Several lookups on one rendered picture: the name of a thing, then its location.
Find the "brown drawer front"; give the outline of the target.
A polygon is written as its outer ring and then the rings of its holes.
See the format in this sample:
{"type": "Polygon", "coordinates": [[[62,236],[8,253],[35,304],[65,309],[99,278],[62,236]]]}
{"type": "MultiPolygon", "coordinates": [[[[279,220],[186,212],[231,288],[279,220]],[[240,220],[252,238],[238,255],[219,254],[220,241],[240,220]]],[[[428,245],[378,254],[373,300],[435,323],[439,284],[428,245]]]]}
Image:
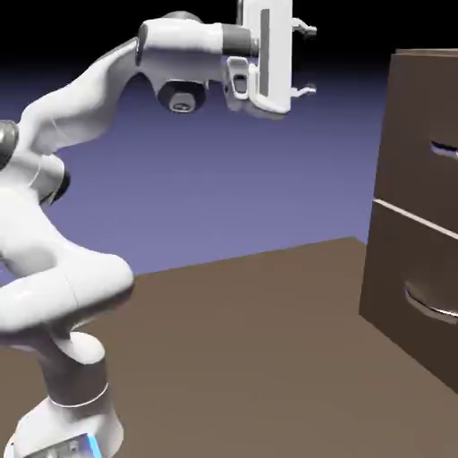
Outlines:
{"type": "Polygon", "coordinates": [[[429,143],[458,147],[458,51],[391,58],[374,197],[458,233],[458,160],[429,143]]]}
{"type": "Polygon", "coordinates": [[[405,282],[428,305],[458,311],[458,234],[376,202],[360,314],[458,394],[458,326],[414,309],[405,282]]]}

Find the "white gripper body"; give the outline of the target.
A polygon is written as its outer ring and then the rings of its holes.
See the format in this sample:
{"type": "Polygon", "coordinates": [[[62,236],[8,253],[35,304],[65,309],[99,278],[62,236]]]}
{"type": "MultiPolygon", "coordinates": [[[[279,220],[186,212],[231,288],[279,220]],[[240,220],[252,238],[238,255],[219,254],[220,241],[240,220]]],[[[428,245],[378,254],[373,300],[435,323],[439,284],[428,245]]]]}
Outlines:
{"type": "Polygon", "coordinates": [[[285,115],[291,109],[293,0],[238,0],[237,22],[258,44],[249,65],[248,97],[259,110],[285,115]]]}

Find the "brown wooden cabinet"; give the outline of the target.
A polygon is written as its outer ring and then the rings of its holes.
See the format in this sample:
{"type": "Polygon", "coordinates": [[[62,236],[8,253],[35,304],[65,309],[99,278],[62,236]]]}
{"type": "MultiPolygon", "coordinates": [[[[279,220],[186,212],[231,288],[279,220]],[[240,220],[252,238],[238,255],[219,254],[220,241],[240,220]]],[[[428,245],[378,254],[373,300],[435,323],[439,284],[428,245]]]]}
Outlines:
{"type": "MultiPolygon", "coordinates": [[[[422,52],[422,51],[424,51],[424,50],[445,50],[446,52],[448,52],[448,51],[457,52],[457,51],[458,51],[458,48],[455,48],[455,49],[407,49],[407,50],[399,50],[399,51],[395,52],[394,55],[395,55],[395,54],[398,54],[398,53],[400,53],[400,52],[412,51],[412,50],[414,50],[414,51],[420,51],[420,52],[422,52]]],[[[392,205],[392,204],[389,204],[389,203],[387,203],[387,202],[385,202],[385,201],[383,201],[383,200],[381,200],[381,199],[377,199],[377,198],[375,198],[374,196],[373,196],[373,200],[372,200],[372,206],[373,206],[374,203],[379,202],[379,201],[381,201],[381,202],[383,202],[383,203],[385,203],[385,204],[388,204],[388,205],[394,207],[394,209],[397,210],[397,211],[406,212],[406,213],[408,213],[410,216],[417,217],[417,218],[421,219],[421,220],[424,221],[424,222],[429,222],[429,223],[431,223],[431,224],[433,224],[433,225],[436,225],[436,224],[434,224],[434,223],[432,223],[432,222],[430,222],[430,221],[428,221],[428,220],[425,220],[425,219],[423,219],[423,218],[421,218],[421,217],[419,217],[419,216],[416,216],[416,215],[414,215],[414,214],[412,214],[412,213],[410,213],[410,212],[407,212],[407,211],[405,211],[405,210],[403,210],[403,209],[401,209],[401,208],[398,208],[398,207],[396,207],[396,206],[394,206],[394,205],[392,205]]]]}

